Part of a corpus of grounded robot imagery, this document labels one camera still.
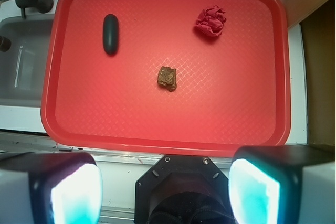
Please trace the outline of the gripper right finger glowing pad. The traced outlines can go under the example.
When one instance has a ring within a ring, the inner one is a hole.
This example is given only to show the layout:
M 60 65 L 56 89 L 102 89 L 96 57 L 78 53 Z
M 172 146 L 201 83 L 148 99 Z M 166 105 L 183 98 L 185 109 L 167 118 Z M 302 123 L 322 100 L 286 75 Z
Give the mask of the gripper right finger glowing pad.
M 237 223 L 335 223 L 335 148 L 241 147 L 228 192 Z

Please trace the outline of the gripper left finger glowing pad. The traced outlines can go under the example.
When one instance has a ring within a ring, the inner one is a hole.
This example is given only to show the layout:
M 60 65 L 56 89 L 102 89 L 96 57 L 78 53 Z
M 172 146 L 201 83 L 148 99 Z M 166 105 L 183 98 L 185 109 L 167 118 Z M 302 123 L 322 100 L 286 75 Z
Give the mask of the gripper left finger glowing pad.
M 98 223 L 102 194 L 88 153 L 1 153 L 1 223 Z

